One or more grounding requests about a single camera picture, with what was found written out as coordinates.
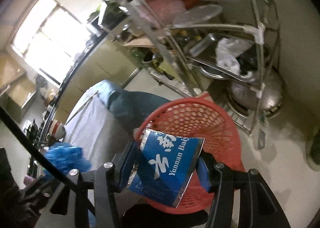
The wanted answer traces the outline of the blue Yunnan Baiyao box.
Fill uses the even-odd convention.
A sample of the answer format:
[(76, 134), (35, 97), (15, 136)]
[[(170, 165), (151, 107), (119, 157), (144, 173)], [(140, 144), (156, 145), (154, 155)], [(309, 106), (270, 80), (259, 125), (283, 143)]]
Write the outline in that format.
[(145, 129), (127, 188), (156, 203), (178, 207), (203, 143), (203, 138)]

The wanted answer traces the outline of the yellow kitchen cabinets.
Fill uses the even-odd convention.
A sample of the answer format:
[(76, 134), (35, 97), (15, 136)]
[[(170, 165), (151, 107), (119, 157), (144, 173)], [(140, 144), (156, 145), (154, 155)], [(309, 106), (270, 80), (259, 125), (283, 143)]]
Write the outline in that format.
[(122, 86), (138, 68), (129, 51), (118, 41), (105, 38), (76, 69), (56, 107), (54, 119), (65, 123), (81, 96), (93, 85), (110, 80)]

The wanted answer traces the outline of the metal kitchen rack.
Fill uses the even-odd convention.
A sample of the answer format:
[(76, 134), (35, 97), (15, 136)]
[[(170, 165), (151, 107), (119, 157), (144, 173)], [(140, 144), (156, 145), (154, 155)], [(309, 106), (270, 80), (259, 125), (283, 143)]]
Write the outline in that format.
[[(280, 25), (275, 0), (110, 0), (143, 30), (177, 75), (171, 88), (186, 96), (204, 90), (203, 79), (218, 84), (214, 101), (235, 124), (251, 134), (266, 126), (282, 106), (285, 82), (278, 72)], [(245, 79), (216, 64), (222, 38), (241, 38), (253, 46), (237, 58)]]

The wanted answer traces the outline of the grey tablecloth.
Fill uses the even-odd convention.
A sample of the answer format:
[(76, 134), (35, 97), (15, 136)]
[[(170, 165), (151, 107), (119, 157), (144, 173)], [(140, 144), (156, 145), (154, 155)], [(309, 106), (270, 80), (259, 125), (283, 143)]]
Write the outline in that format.
[(65, 125), (64, 138), (66, 143), (82, 148), (84, 157), (91, 163), (91, 170), (121, 153), (148, 115), (168, 103), (168, 99), (163, 97), (127, 91), (114, 82), (103, 80), (81, 96), (71, 114), (96, 91), (98, 95), (83, 111), (81, 118)]

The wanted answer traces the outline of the red plastic mesh basket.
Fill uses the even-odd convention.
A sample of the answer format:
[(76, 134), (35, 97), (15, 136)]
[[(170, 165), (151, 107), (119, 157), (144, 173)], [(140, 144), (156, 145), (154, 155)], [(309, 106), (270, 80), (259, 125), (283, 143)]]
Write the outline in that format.
[[(244, 171), (241, 161), (241, 141), (231, 117), (210, 99), (208, 93), (195, 98), (182, 98), (156, 108), (135, 131), (141, 141), (146, 128), (180, 137), (204, 138), (203, 150), (217, 162), (236, 171)], [(157, 210), (171, 214), (189, 214), (210, 207), (214, 194), (200, 185), (194, 173), (178, 207), (168, 207), (147, 199)]]

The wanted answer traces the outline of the blue crumpled plastic bag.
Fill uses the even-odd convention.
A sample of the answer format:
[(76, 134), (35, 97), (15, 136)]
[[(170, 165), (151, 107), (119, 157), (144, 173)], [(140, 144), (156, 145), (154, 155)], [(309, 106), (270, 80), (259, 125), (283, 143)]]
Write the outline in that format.
[(55, 143), (44, 157), (64, 175), (72, 169), (78, 169), (80, 172), (91, 169), (91, 163), (84, 157), (82, 148), (69, 143)]

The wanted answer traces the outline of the long white stick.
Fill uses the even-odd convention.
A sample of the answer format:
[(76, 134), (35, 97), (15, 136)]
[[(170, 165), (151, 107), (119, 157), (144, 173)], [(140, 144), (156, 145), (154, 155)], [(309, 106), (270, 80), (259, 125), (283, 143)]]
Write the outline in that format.
[(83, 111), (86, 110), (86, 108), (92, 102), (93, 98), (96, 95), (98, 95), (98, 91), (96, 91), (96, 92), (92, 93), (91, 95), (89, 95), (88, 98), (82, 103), (82, 105), (79, 106), (76, 109), (76, 111), (69, 116), (69, 118), (67, 119), (65, 125), (68, 126), (68, 125), (71, 125), (71, 122), (78, 121), (81, 118), (81, 116), (83, 114)]

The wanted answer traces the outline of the stacked red white bowls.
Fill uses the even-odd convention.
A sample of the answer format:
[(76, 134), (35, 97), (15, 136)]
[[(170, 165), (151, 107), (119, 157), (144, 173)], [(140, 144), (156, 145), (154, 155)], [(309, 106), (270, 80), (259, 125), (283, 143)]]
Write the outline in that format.
[(59, 122), (58, 120), (54, 119), (49, 128), (49, 136), (56, 140), (60, 140), (64, 138), (66, 135), (66, 129), (63, 123)]

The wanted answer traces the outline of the black wok on stove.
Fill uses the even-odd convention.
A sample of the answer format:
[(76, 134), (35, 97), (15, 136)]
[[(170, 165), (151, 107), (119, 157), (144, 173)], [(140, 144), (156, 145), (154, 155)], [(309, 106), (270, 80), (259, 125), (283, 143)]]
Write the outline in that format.
[(35, 119), (34, 119), (33, 122), (26, 129), (26, 137), (30, 141), (34, 141), (37, 138), (38, 132), (39, 132), (39, 128), (36, 125), (36, 122), (35, 122)]

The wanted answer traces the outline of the white plastic bag in rack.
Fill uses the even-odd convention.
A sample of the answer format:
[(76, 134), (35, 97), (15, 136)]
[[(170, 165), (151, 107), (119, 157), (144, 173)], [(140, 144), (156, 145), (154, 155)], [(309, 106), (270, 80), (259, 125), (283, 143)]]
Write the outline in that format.
[(253, 72), (251, 69), (248, 73), (241, 74), (240, 63), (237, 61), (237, 58), (252, 46), (253, 42), (246, 39), (235, 37), (220, 39), (215, 48), (217, 66), (245, 79), (252, 78)]

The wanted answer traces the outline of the window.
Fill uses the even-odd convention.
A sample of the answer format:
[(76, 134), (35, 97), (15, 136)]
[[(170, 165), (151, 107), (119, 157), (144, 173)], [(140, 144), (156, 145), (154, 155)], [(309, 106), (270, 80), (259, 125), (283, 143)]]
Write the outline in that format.
[(56, 0), (37, 0), (10, 45), (32, 69), (60, 86), (91, 35), (86, 25)]

